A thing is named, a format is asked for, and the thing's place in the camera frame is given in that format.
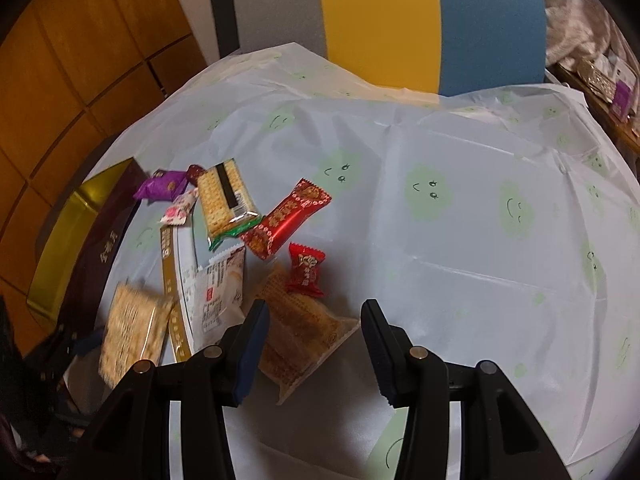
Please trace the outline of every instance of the purple snack wrapper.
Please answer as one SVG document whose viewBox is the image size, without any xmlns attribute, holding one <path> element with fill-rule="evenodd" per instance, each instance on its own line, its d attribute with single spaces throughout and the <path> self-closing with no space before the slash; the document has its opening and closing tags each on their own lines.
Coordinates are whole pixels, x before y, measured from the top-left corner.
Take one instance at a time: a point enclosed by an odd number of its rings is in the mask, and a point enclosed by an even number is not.
<svg viewBox="0 0 640 480">
<path fill-rule="evenodd" d="M 146 198 L 151 201 L 173 202 L 178 195 L 184 193 L 186 188 L 186 171 L 157 170 L 142 183 L 133 198 L 136 200 Z"/>
<path fill-rule="evenodd" d="M 626 123 L 630 108 L 631 88 L 629 88 L 623 81 L 618 81 L 616 84 L 616 93 L 613 96 L 613 102 L 609 109 L 621 123 Z"/>
</svg>

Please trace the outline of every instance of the gold package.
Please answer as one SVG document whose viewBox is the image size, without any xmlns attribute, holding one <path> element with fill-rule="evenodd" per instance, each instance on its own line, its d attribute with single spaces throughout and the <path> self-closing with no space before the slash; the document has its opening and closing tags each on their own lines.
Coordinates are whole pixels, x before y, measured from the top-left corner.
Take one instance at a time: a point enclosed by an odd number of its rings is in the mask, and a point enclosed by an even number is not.
<svg viewBox="0 0 640 480">
<path fill-rule="evenodd" d="M 118 284 L 100 353 L 100 376 L 108 387 L 114 388 L 140 359 L 158 365 L 173 305 L 167 296 Z"/>
<path fill-rule="evenodd" d="M 288 275 L 279 264 L 256 295 L 269 305 L 270 327 L 259 368 L 280 387 L 277 404 L 354 333 L 359 319 L 334 316 L 315 298 L 288 293 Z"/>
<path fill-rule="evenodd" d="M 613 101 L 613 96 L 616 93 L 616 84 L 598 70 L 591 61 L 580 59 L 576 72 L 580 79 L 587 83 L 587 86 L 599 98 L 607 103 Z"/>
<path fill-rule="evenodd" d="M 235 160 L 230 158 L 198 177 L 198 192 L 209 232 L 209 249 L 260 222 Z"/>
</svg>

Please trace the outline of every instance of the small red candy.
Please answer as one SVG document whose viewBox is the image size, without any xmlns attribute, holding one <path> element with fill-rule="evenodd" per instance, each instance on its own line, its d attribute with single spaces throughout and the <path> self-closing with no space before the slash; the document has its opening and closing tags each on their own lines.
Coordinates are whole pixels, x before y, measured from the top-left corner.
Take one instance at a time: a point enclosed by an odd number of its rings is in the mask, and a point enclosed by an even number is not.
<svg viewBox="0 0 640 480">
<path fill-rule="evenodd" d="M 191 164 L 187 168 L 187 180 L 189 181 L 189 184 L 198 187 L 198 177 L 203 173 L 207 173 L 207 170 L 197 164 Z"/>
<path fill-rule="evenodd" d="M 325 190 L 302 178 L 276 209 L 239 238 L 258 258 L 266 260 L 284 245 L 307 218 L 329 202 L 331 196 Z"/>
<path fill-rule="evenodd" d="M 324 292 L 318 287 L 320 269 L 324 253 L 318 249 L 299 244 L 289 244 L 291 255 L 291 277 L 287 282 L 289 292 L 299 292 L 314 298 L 322 298 Z"/>
</svg>

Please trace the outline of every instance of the gold gift box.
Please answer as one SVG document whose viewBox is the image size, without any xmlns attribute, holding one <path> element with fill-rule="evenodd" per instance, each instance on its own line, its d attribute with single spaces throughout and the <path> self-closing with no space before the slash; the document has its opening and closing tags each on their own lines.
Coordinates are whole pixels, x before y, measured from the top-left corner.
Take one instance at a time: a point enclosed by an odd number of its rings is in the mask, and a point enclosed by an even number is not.
<svg viewBox="0 0 640 480">
<path fill-rule="evenodd" d="M 78 336 L 94 328 L 104 284 L 138 202 L 146 174 L 133 158 L 107 168 L 66 200 L 34 274 L 27 305 L 53 332 L 68 323 Z"/>
</svg>

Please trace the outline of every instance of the wafer package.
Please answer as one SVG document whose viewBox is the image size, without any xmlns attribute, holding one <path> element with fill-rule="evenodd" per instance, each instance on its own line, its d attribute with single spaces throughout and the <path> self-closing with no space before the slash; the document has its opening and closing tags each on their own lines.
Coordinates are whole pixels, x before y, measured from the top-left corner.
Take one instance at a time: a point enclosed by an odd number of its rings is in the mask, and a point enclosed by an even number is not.
<svg viewBox="0 0 640 480">
<path fill-rule="evenodd" d="M 209 233 L 209 249 L 260 222 L 235 160 L 230 158 L 198 177 L 198 192 Z"/>
<path fill-rule="evenodd" d="M 100 376 L 114 388 L 140 359 L 158 365 L 174 300 L 119 283 L 111 301 L 102 351 Z"/>
<path fill-rule="evenodd" d="M 288 293 L 286 270 L 276 263 L 256 299 L 269 305 L 270 326 L 260 370 L 280 387 L 282 404 L 360 326 L 315 298 Z"/>
</svg>

